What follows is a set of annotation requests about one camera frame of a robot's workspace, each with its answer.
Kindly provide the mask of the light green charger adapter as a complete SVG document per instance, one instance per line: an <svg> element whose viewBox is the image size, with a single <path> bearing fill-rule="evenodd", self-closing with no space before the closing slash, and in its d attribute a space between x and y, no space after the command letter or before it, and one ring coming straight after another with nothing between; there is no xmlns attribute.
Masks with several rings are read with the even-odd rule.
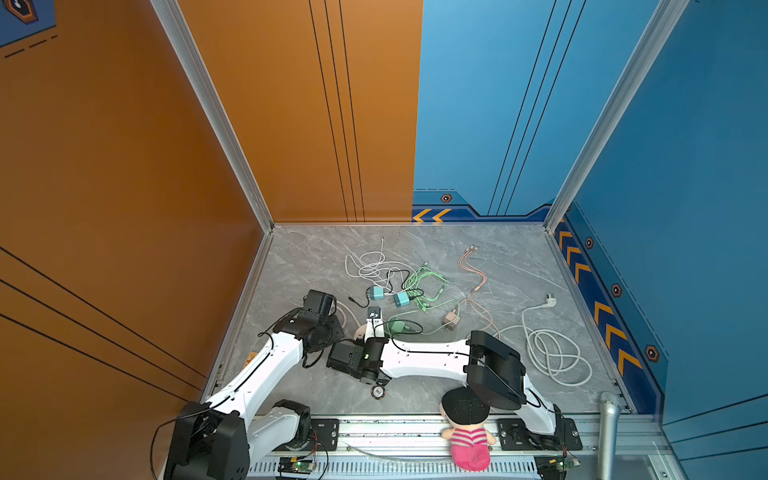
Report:
<svg viewBox="0 0 768 480"><path fill-rule="evenodd" d="M416 330L407 320L394 320L388 324L388 332L391 335L409 335L414 334Z"/></svg>

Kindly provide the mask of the teal charger adapter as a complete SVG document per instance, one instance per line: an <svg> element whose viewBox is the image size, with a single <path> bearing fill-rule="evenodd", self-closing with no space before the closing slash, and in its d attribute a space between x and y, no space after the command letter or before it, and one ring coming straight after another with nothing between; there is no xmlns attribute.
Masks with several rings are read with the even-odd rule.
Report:
<svg viewBox="0 0 768 480"><path fill-rule="evenodd" d="M367 289L367 297L369 300L379 301L386 297L386 293L382 287L371 286Z"/></svg>
<svg viewBox="0 0 768 480"><path fill-rule="evenodd" d="M394 295L394 302L397 307L404 307L410 304L411 299L407 291L401 291Z"/></svg>

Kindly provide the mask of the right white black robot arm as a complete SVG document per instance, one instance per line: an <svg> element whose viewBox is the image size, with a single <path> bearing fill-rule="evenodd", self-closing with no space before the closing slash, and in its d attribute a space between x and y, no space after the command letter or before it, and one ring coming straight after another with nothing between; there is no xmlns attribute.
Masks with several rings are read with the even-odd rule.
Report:
<svg viewBox="0 0 768 480"><path fill-rule="evenodd" d="M455 342L407 342L371 336L340 341L326 366L369 385L386 386L403 377L434 377L458 381L486 405L515 411L527 430L537 435L558 432L560 410L533 385L512 347L475 330Z"/></svg>

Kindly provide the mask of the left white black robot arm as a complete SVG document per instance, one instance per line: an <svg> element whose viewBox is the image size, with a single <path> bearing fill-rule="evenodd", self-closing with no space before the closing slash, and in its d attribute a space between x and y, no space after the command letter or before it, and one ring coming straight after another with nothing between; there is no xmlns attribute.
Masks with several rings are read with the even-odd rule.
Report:
<svg viewBox="0 0 768 480"><path fill-rule="evenodd" d="M244 479L255 462L276 448L303 444L310 433L311 409L281 400L259 421L259 408L282 378L310 353L322 353L343 337L337 300L309 291L303 304L279 317L260 334L265 345L244 369L204 402L189 402L176 418L171 443L155 479Z"/></svg>

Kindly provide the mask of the small round black dial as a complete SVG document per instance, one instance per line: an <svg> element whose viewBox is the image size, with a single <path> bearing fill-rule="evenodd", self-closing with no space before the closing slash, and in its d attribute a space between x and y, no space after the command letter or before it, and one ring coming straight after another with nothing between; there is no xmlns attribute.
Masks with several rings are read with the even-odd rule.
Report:
<svg viewBox="0 0 768 480"><path fill-rule="evenodd" d="M371 389L371 396L375 400L382 400L386 395L386 389L384 386L381 385L375 385Z"/></svg>

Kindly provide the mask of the small wooden block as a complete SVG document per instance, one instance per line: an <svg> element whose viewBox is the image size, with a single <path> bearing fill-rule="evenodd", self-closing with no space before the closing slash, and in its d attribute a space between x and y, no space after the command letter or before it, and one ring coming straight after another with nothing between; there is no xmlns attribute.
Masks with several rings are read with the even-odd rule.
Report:
<svg viewBox="0 0 768 480"><path fill-rule="evenodd" d="M243 368L246 368L257 357L257 355L258 354L256 352L250 352Z"/></svg>

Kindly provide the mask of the pink charger adapter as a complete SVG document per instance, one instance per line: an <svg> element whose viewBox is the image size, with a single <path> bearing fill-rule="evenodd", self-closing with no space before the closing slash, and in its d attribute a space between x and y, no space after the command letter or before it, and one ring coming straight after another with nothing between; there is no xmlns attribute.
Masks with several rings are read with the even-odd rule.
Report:
<svg viewBox="0 0 768 480"><path fill-rule="evenodd" d="M459 309L454 308L450 310L442 321L442 326L448 330L454 330L460 321Z"/></svg>

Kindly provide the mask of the plush doll black hat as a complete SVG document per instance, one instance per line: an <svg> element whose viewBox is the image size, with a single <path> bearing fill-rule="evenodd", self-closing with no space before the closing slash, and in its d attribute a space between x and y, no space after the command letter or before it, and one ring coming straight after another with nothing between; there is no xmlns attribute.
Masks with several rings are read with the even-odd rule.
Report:
<svg viewBox="0 0 768 480"><path fill-rule="evenodd" d="M469 387L449 390L440 402L441 415L450 427L441 437L450 444L454 463L462 470L480 472L491 463L496 437L485 428L490 407Z"/></svg>

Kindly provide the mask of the left green circuit board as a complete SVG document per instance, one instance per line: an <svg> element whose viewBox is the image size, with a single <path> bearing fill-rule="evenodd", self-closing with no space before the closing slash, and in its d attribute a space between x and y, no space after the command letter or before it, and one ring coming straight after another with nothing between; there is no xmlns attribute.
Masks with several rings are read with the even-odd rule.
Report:
<svg viewBox="0 0 768 480"><path fill-rule="evenodd" d="M298 457L280 457L276 475L285 479L305 479L315 472L316 464L312 459Z"/></svg>

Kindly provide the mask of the right circuit board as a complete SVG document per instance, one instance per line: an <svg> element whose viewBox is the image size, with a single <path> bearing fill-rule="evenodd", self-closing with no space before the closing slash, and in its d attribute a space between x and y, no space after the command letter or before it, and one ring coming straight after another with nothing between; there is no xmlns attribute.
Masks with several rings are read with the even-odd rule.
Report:
<svg viewBox="0 0 768 480"><path fill-rule="evenodd" d="M573 456L537 456L534 461L541 480L565 480L569 471L581 466L580 460Z"/></svg>

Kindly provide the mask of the grey metal pole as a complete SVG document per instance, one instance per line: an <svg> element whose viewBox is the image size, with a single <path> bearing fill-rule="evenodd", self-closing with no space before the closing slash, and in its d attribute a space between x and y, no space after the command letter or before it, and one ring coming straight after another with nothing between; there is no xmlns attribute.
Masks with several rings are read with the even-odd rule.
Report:
<svg viewBox="0 0 768 480"><path fill-rule="evenodd" d="M613 478L621 412L619 397L611 392L602 392L599 400L600 430L596 476L598 480L611 480Z"/></svg>

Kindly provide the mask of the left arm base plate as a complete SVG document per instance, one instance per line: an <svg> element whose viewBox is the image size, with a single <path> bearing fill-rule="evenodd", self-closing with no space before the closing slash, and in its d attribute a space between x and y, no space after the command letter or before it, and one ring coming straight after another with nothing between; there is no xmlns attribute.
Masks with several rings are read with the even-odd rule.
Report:
<svg viewBox="0 0 768 480"><path fill-rule="evenodd" d="M339 420L335 418L315 418L301 421L292 440L280 445L277 451L309 452L320 446L321 449L335 451L339 438Z"/></svg>

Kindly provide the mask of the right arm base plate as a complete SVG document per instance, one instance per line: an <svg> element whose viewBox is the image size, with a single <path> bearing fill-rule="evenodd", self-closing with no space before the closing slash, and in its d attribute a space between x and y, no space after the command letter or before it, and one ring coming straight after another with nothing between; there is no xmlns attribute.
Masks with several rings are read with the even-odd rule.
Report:
<svg viewBox="0 0 768 480"><path fill-rule="evenodd" d="M497 437L503 451L581 451L583 443L573 419L557 418L553 435L529 431L522 419L502 418L496 421Z"/></svg>

